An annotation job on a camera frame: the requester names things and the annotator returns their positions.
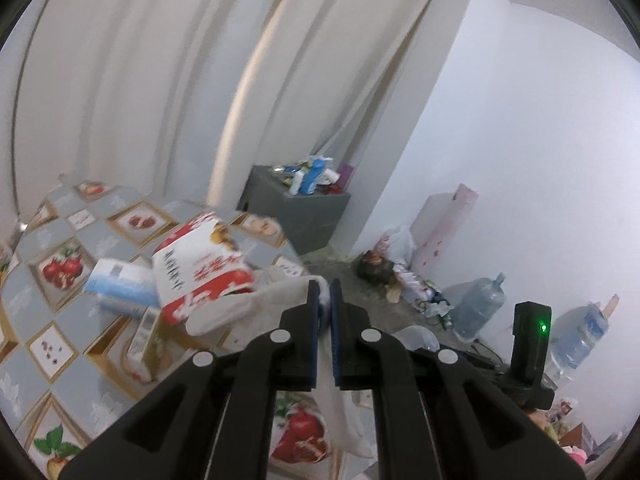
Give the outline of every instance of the white circular screw cap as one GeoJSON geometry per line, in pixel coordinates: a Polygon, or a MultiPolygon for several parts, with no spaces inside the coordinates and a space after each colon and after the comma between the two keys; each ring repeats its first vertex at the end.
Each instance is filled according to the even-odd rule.
{"type": "Polygon", "coordinates": [[[378,330],[376,330],[375,328],[366,328],[366,329],[364,329],[362,331],[362,333],[360,334],[360,336],[367,343],[375,343],[377,341],[380,341],[380,338],[382,338],[382,334],[378,330]]]}
{"type": "Polygon", "coordinates": [[[274,343],[286,343],[289,339],[291,339],[291,334],[288,330],[279,328],[271,332],[270,338],[274,343]]]}
{"type": "Polygon", "coordinates": [[[446,365],[452,365],[457,362],[458,354],[456,354],[453,350],[449,350],[448,348],[444,350],[440,350],[438,352],[438,359],[446,365]]]}
{"type": "Polygon", "coordinates": [[[209,366],[212,362],[213,355],[211,355],[209,352],[198,352],[193,356],[193,364],[195,364],[199,368],[209,366]]]}

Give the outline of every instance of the white cloth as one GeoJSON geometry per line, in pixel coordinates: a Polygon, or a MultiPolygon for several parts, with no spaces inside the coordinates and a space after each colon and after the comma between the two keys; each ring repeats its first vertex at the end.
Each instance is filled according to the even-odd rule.
{"type": "MultiPolygon", "coordinates": [[[[268,267],[258,278],[256,292],[224,296],[200,307],[187,320],[187,332],[199,336],[233,323],[223,348],[240,351],[256,336],[277,328],[283,311],[305,303],[311,280],[318,282],[321,306],[328,309],[329,285],[322,276],[286,278],[281,270],[268,267]]],[[[324,416],[334,446],[355,456],[372,458],[374,450],[364,436],[364,428],[351,394],[341,392],[334,385],[328,327],[321,327],[318,382],[312,395],[324,416]]]]}

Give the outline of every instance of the tablecloth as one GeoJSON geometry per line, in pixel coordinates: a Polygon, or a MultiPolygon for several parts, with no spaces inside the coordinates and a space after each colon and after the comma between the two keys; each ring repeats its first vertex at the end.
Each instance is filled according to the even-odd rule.
{"type": "MultiPolygon", "coordinates": [[[[150,266],[162,240],[205,210],[210,208],[142,196],[132,187],[64,178],[29,222],[0,290],[0,411],[50,480],[57,480],[68,460],[193,352],[223,347],[224,330],[194,338],[178,326],[170,332],[163,374],[143,384],[124,358],[139,322],[105,311],[82,291],[98,259],[150,266]],[[69,272],[54,272],[61,266],[69,272]]],[[[303,272],[277,221],[232,210],[216,213],[250,266],[303,272]]],[[[375,442],[370,397],[362,394],[356,400],[375,442]]],[[[315,409],[305,394],[280,393],[278,402],[281,408],[300,404],[315,409]]],[[[282,429],[283,416],[274,421],[274,435],[282,429]]],[[[270,478],[350,480],[374,462],[340,450],[314,464],[272,458],[270,478]]]]}

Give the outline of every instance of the red and white snack bag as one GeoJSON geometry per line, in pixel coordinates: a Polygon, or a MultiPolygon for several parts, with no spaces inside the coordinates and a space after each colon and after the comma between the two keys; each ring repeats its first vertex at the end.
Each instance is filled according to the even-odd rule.
{"type": "Polygon", "coordinates": [[[233,292],[251,292],[254,275],[215,213],[189,220],[152,257],[162,318],[168,325],[233,292]]]}

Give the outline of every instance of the concrete floor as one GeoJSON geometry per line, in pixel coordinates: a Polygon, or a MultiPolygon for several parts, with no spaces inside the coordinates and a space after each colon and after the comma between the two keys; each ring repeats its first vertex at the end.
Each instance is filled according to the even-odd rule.
{"type": "Polygon", "coordinates": [[[365,308],[373,327],[393,334],[409,325],[425,326],[436,335],[441,344],[493,357],[492,352],[487,352],[481,346],[464,344],[453,332],[444,330],[436,318],[425,318],[402,298],[399,303],[389,303],[385,297],[384,286],[371,285],[358,278],[351,260],[341,258],[331,248],[325,247],[304,254],[301,259],[311,274],[323,276],[329,282],[340,280],[344,300],[365,308]]]}

